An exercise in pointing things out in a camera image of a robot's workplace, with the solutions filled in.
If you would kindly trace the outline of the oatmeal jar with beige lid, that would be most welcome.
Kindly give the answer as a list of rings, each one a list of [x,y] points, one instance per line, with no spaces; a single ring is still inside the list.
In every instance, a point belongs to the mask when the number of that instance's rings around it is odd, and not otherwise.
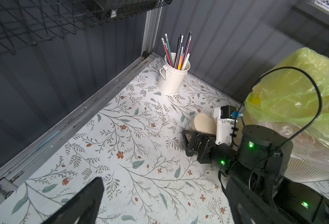
[[[190,123],[191,130],[216,135],[217,125],[214,120],[204,113],[197,114]]]

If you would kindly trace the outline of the grey bin with green bag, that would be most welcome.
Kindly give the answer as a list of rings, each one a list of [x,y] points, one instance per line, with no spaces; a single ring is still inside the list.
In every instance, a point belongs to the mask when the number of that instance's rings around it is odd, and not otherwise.
[[[294,145],[285,177],[329,181],[329,58],[296,50],[273,68],[245,99],[251,120]]]

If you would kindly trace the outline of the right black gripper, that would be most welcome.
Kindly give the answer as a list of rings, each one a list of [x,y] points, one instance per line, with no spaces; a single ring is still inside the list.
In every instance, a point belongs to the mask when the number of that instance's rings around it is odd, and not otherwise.
[[[250,190],[263,190],[265,184],[278,186],[288,167],[293,143],[267,127],[247,125],[242,129],[239,148],[216,146],[216,135],[183,130],[186,156],[198,153],[200,164],[213,163],[220,172],[241,180]]]

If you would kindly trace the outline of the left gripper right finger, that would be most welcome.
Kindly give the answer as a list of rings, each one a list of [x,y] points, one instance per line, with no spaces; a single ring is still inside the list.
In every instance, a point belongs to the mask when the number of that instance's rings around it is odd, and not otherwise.
[[[237,178],[231,177],[226,197],[236,224],[290,224],[289,219],[270,207]]]

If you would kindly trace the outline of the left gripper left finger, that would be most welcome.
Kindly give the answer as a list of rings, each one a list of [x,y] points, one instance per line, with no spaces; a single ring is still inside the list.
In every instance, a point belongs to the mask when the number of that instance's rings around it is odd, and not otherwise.
[[[103,180],[96,177],[43,223],[94,224],[103,193]]]

